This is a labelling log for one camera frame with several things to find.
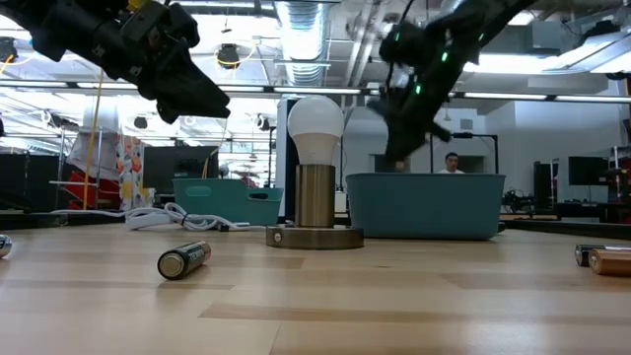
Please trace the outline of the floral patterned cloth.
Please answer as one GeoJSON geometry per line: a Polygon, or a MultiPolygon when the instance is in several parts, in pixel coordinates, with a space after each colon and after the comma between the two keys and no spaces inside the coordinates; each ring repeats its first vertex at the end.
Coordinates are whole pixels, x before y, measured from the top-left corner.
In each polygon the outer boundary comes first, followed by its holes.
{"type": "Polygon", "coordinates": [[[151,207],[155,189],[144,185],[145,143],[120,134],[116,148],[120,209],[128,211],[151,207]]]}

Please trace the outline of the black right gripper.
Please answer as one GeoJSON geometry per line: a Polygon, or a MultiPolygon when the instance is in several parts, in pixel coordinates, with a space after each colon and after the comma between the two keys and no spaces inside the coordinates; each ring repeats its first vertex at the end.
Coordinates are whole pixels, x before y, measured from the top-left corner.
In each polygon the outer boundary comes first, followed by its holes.
{"type": "Polygon", "coordinates": [[[438,63],[429,68],[389,64],[379,95],[367,101],[367,108],[386,123],[386,158],[407,160],[426,144],[431,134],[445,142],[451,132],[435,121],[452,89],[452,65],[438,63]]]}

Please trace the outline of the black silver Energizer battery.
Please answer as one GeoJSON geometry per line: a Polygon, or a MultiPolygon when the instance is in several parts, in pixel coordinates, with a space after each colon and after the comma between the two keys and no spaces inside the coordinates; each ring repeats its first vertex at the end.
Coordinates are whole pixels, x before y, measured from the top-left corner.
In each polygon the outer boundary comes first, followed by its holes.
{"type": "Polygon", "coordinates": [[[589,254],[592,249],[606,249],[613,251],[631,251],[631,247],[624,246],[606,246],[606,245],[586,245],[586,244],[578,244],[575,246],[575,258],[577,264],[581,267],[588,267],[589,264],[589,254]]]}

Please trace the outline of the black wall screen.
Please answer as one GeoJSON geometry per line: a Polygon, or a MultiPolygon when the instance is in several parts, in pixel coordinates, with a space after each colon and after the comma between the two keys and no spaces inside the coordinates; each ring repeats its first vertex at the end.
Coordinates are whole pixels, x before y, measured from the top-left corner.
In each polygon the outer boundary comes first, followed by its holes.
{"type": "Polygon", "coordinates": [[[607,185],[606,173],[609,162],[604,157],[569,157],[568,175],[570,185],[607,185]]]}

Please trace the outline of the brass lamp base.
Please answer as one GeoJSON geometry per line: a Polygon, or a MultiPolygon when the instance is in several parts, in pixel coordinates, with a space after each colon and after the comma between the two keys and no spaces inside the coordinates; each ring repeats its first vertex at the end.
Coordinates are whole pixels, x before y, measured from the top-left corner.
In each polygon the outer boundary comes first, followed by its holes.
{"type": "Polygon", "coordinates": [[[292,224],[267,227],[268,247],[278,249],[344,250],[364,246],[363,234],[335,225],[335,167],[296,167],[295,216],[292,224]]]}

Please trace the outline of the copper black Duracell battery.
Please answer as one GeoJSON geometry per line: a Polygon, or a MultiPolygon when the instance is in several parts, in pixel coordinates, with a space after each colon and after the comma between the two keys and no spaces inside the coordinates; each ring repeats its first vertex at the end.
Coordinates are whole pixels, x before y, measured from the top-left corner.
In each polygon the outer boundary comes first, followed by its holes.
{"type": "Polygon", "coordinates": [[[589,266],[597,275],[631,277],[631,251],[592,249],[589,266]]]}

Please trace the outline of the red metal rack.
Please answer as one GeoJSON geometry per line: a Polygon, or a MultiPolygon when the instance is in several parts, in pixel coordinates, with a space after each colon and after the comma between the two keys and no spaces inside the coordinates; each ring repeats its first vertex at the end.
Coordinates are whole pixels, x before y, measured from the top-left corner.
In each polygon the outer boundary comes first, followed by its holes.
{"type": "Polygon", "coordinates": [[[73,171],[63,189],[71,196],[70,209],[118,210],[120,207],[119,184],[114,180],[89,177],[88,185],[85,185],[85,173],[73,171]]]}

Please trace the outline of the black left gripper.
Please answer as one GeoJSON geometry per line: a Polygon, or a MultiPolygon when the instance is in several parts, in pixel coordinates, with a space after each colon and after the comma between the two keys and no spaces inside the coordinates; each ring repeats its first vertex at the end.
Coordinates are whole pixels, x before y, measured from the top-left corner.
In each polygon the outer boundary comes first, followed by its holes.
{"type": "Polygon", "coordinates": [[[53,43],[155,100],[159,116],[168,124],[180,116],[230,115],[230,98],[195,68],[183,38],[163,38],[155,47],[126,44],[120,30],[128,17],[124,1],[56,0],[46,15],[46,28],[53,43]]]}

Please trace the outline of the round black ceiling fixture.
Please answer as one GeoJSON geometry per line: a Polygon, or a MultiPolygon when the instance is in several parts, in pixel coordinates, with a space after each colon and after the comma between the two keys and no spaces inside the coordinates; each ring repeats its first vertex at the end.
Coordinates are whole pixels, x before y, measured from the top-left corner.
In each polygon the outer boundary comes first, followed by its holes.
{"type": "Polygon", "coordinates": [[[222,43],[216,54],[217,63],[226,70],[237,69],[241,64],[238,49],[235,43],[222,43]]]}

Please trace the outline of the black monitor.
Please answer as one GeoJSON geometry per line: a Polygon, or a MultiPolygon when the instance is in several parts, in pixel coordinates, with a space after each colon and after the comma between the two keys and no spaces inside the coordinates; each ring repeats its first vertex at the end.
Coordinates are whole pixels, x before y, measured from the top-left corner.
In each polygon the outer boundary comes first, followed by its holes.
{"type": "Polygon", "coordinates": [[[143,186],[173,194],[175,178],[216,178],[218,170],[216,146],[146,147],[143,186]]]}

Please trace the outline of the black battery with gold end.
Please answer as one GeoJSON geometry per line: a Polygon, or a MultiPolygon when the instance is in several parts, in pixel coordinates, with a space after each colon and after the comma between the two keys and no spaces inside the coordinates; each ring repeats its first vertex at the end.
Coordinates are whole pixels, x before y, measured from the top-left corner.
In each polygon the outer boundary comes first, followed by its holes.
{"type": "Polygon", "coordinates": [[[157,269],[167,280],[181,280],[210,257],[211,248],[206,242],[193,242],[165,251],[158,259],[157,269]]]}

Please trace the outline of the dark teal plastic bin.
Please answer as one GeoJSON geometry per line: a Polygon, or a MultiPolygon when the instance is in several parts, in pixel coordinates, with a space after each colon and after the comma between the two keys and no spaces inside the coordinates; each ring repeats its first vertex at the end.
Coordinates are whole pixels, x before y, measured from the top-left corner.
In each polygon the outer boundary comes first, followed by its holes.
{"type": "Polygon", "coordinates": [[[488,241],[498,233],[504,183],[496,174],[349,175],[351,224],[373,239],[488,241]]]}

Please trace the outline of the silver ventilation duct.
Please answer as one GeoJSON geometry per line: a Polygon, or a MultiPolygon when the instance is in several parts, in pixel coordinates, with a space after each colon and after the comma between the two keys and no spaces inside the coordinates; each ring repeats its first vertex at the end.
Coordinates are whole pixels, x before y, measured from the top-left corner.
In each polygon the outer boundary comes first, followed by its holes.
{"type": "Polygon", "coordinates": [[[291,86],[321,86],[329,6],[317,2],[275,1],[287,80],[291,86]]]}

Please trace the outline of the tall black panel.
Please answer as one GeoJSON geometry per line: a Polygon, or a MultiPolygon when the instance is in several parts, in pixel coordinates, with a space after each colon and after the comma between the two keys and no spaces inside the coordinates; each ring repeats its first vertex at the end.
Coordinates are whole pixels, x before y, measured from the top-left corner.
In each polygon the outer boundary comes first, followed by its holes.
{"type": "Polygon", "coordinates": [[[296,167],[299,163],[296,145],[289,134],[288,117],[296,99],[282,99],[277,105],[275,186],[284,190],[279,216],[295,217],[296,167]]]}

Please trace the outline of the black cabinet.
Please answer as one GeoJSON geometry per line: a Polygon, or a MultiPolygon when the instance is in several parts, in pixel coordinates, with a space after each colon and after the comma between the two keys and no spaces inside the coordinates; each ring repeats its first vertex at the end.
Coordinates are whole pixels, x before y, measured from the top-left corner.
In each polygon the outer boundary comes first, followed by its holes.
{"type": "Polygon", "coordinates": [[[536,209],[551,209],[557,199],[558,163],[533,163],[533,196],[536,209]]]}

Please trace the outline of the black metal table frame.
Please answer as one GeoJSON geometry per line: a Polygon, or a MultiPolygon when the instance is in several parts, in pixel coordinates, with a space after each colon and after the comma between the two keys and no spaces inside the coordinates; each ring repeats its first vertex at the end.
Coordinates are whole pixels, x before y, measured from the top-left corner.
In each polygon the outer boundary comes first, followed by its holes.
{"type": "MultiPolygon", "coordinates": [[[[293,221],[280,217],[275,225],[253,226],[249,223],[234,223],[216,215],[197,215],[151,208],[131,212],[59,210],[51,213],[0,213],[0,231],[116,223],[124,224],[131,231],[173,225],[189,232],[227,232],[263,231],[267,227],[292,224],[293,221]]],[[[495,221],[484,226],[468,226],[463,222],[448,221],[434,225],[421,222],[406,227],[390,217],[376,221],[371,228],[361,227],[350,218],[336,218],[335,225],[357,229],[367,239],[485,241],[507,229],[516,229],[631,242],[631,225],[587,222],[517,219],[495,221]]]]}

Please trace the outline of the person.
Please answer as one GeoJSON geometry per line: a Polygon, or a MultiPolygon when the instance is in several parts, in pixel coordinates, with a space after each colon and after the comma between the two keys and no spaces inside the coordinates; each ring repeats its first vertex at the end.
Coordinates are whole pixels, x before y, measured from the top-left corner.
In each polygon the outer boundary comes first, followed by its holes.
{"type": "Polygon", "coordinates": [[[440,174],[462,174],[462,171],[458,168],[458,154],[455,152],[449,152],[445,157],[445,168],[440,171],[440,174]]]}

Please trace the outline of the white light bulb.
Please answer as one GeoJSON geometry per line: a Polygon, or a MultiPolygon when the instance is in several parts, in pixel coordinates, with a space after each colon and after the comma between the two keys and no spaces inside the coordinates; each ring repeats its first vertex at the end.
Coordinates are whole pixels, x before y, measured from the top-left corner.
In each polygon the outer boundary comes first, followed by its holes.
{"type": "Polygon", "coordinates": [[[287,128],[302,165],[333,165],[345,128],[340,106],[325,96],[299,99],[290,110],[287,128]]]}

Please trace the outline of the light teal plastic bin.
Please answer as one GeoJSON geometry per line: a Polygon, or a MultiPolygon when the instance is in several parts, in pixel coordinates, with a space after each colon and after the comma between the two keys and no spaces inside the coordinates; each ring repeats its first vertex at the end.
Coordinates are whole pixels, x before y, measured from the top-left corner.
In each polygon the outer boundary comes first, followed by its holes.
{"type": "Polygon", "coordinates": [[[277,223],[283,188],[247,187],[239,179],[175,178],[175,203],[186,212],[216,215],[234,223],[277,223]]]}

